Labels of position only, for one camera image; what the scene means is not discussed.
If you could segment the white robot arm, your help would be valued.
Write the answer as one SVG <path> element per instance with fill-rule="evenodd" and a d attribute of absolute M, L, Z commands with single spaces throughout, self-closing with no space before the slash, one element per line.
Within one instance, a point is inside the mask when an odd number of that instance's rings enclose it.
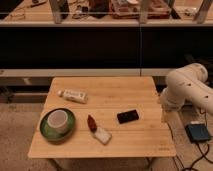
<path fill-rule="evenodd" d="M 178 111 L 188 100 L 213 116 L 213 89 L 205 84 L 207 78 L 207 69 L 199 63 L 170 71 L 165 78 L 167 87 L 160 94 L 163 109 Z"/>

